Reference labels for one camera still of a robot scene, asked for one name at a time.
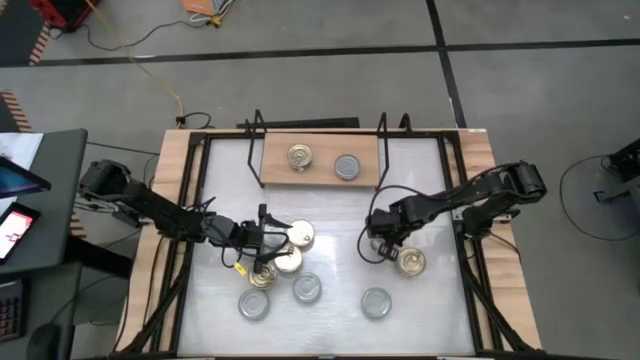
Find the black keyboard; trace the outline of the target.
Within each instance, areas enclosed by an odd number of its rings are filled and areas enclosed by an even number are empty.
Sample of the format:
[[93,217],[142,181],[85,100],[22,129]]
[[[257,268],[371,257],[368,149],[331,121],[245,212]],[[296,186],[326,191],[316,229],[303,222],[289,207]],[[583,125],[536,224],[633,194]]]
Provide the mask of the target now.
[[23,336],[26,288],[20,279],[0,283],[0,343]]

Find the black smartphone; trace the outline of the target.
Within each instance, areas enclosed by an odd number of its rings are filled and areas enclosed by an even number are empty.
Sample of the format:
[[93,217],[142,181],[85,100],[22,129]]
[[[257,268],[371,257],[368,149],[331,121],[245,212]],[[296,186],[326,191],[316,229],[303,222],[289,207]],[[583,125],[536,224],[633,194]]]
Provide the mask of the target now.
[[8,261],[40,217],[39,211],[17,202],[9,205],[0,216],[0,265],[4,265]]

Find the black equipment stand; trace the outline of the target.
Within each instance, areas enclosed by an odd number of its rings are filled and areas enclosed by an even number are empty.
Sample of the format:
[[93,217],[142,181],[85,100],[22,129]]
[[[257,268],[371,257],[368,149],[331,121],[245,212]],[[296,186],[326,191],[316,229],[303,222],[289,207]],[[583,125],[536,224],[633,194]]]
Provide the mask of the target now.
[[619,181],[609,190],[596,191],[598,203],[610,203],[622,197],[629,197],[640,209],[640,138],[615,153],[605,156],[611,170]]

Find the tablet with blue screen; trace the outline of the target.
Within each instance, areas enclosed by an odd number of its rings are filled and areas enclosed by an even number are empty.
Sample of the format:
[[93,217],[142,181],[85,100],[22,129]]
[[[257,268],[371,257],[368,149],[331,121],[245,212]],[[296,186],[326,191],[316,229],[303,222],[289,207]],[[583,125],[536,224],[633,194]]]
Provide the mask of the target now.
[[51,184],[44,178],[0,157],[0,199],[49,191]]

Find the black flat bar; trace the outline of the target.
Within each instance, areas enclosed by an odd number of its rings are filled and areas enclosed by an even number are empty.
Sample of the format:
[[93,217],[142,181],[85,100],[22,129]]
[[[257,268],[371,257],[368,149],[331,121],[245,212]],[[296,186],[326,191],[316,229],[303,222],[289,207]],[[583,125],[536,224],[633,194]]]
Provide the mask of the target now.
[[322,118],[308,120],[287,120],[257,123],[258,128],[291,129],[291,128],[359,128],[358,117]]

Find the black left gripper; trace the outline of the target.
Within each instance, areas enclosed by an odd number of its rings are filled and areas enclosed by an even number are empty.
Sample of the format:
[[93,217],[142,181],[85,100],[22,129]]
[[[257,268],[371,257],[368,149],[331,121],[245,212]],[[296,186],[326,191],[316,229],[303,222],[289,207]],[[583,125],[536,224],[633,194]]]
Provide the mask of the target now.
[[[264,232],[262,228],[265,225],[281,229],[291,228],[291,225],[275,219],[267,211],[266,204],[259,205],[258,219],[259,224],[253,220],[247,220],[240,223],[235,234],[235,244],[238,248],[255,250],[257,253],[260,253],[263,250]],[[255,274],[259,274],[271,261],[278,257],[288,256],[289,254],[290,251],[286,249],[258,254],[254,259],[253,272]]]

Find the white paper sheet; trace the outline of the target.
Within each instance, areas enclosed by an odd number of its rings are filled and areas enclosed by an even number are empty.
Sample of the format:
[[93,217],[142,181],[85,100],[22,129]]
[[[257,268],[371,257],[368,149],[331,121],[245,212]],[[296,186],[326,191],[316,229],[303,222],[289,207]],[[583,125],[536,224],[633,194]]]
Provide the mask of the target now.
[[43,137],[42,133],[0,133],[0,173],[10,170],[7,161],[30,171]]

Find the dark grey lower desk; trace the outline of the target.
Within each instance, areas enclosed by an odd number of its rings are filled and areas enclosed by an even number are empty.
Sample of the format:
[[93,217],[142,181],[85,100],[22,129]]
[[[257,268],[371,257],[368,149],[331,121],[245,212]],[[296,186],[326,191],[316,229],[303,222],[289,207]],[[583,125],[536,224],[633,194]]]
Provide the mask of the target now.
[[27,360],[27,347],[34,331],[53,320],[60,328],[56,360],[69,360],[75,326],[75,305],[69,301],[79,289],[82,267],[63,264],[29,272],[0,275],[0,284],[22,279],[27,288],[26,324],[20,338],[0,342],[0,360]]

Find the red tool cart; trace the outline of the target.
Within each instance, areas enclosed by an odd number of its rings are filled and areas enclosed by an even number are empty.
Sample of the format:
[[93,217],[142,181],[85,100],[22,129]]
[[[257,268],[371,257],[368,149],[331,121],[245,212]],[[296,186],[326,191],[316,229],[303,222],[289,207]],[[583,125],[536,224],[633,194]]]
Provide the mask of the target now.
[[51,28],[75,31],[101,0],[29,0],[29,2]]

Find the dark hazard-striped floor mat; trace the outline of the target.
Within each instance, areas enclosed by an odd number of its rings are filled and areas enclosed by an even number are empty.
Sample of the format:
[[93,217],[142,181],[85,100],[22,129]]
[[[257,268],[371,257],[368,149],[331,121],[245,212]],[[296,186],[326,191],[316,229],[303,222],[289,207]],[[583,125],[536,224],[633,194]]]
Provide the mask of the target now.
[[33,133],[17,98],[9,90],[0,91],[0,133],[5,132]]
[[50,26],[29,0],[0,0],[0,68],[36,66]]

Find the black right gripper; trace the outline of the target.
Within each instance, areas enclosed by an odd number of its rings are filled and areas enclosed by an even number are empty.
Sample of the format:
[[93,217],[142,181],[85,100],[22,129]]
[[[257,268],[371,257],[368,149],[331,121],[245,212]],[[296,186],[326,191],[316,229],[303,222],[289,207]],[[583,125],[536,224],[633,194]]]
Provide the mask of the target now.
[[[399,200],[392,203],[387,210],[376,208],[367,216],[367,234],[370,238],[381,238],[387,242],[402,243],[407,237],[405,234],[406,202]],[[381,242],[378,252],[384,252],[386,245]],[[385,252],[388,260],[396,260],[399,249],[395,244],[387,246]]]

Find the black computer mouse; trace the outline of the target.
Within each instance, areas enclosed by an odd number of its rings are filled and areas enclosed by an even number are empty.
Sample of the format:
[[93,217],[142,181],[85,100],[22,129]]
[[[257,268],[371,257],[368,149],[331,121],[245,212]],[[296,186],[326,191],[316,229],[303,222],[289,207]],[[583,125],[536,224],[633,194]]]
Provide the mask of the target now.
[[31,335],[26,360],[57,360],[61,329],[53,323],[39,326]]

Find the blue Wild Planet tuna can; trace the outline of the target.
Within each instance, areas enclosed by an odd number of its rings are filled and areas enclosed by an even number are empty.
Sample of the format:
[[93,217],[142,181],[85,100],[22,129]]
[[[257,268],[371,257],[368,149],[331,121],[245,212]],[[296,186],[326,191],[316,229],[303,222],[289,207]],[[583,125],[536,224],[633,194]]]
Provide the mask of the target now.
[[275,285],[278,279],[278,271],[272,263],[264,264],[259,273],[250,272],[248,282],[260,290],[268,290]]
[[306,248],[315,238],[314,226],[305,219],[294,220],[287,229],[287,236],[292,245]]
[[418,248],[406,248],[399,252],[395,264],[402,275],[415,277],[425,271],[426,257]]
[[298,271],[303,262],[302,251],[294,245],[287,245],[282,249],[290,251],[288,256],[278,257],[274,260],[275,267],[283,273],[293,273]]
[[296,171],[307,170],[313,160],[312,150],[304,144],[294,144],[287,151],[289,166]]

